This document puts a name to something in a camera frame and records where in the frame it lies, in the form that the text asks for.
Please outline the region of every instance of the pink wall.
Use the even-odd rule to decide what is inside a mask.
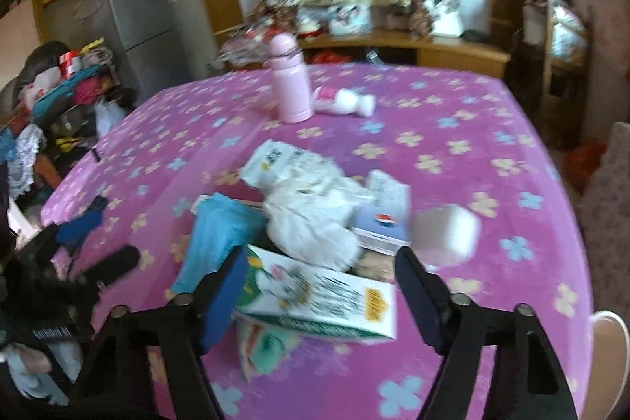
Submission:
[[[628,119],[630,0],[573,0],[580,13],[593,7],[595,33],[583,137],[605,140],[613,122]]]

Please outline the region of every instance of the wooden desk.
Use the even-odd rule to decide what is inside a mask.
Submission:
[[[503,78],[510,55],[499,48],[472,43],[461,38],[418,37],[404,31],[374,29],[356,36],[322,35],[301,40],[304,50],[340,49],[348,47],[398,48],[416,51],[419,67],[450,68]]]

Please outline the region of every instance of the refrigerator door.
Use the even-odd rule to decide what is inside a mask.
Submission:
[[[109,0],[123,50],[173,29],[168,0]]]
[[[174,31],[151,38],[125,55],[137,84],[136,105],[158,91],[193,80],[182,42]]]

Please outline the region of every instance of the pink label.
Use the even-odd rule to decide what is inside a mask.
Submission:
[[[339,88],[330,88],[322,86],[317,92],[317,98],[315,100],[323,100],[324,102],[334,102]]]

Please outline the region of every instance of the floral tablecloth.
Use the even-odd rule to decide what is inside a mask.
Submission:
[[[472,73],[413,67],[312,67],[314,86],[376,94],[370,119],[316,115],[275,119],[269,72],[231,73],[162,91],[128,116],[68,175],[42,211],[68,220],[96,194],[109,199],[88,238],[80,271],[124,244],[142,252],[137,271],[103,294],[109,310],[158,307],[171,297],[193,226],[189,207],[219,191],[258,200],[237,171],[268,138],[335,159],[348,176],[380,168],[411,185],[413,209],[458,203],[483,221],[476,255],[439,274],[479,304],[537,311],[581,411],[590,370],[591,292],[584,248],[544,147],[502,82]],[[492,354],[485,351],[469,418],[480,418]],[[160,411],[172,416],[159,354],[150,355]],[[235,332],[208,354],[210,382],[228,418],[415,419],[439,358],[398,296],[398,338],[376,346],[305,340],[279,370],[243,380]]]

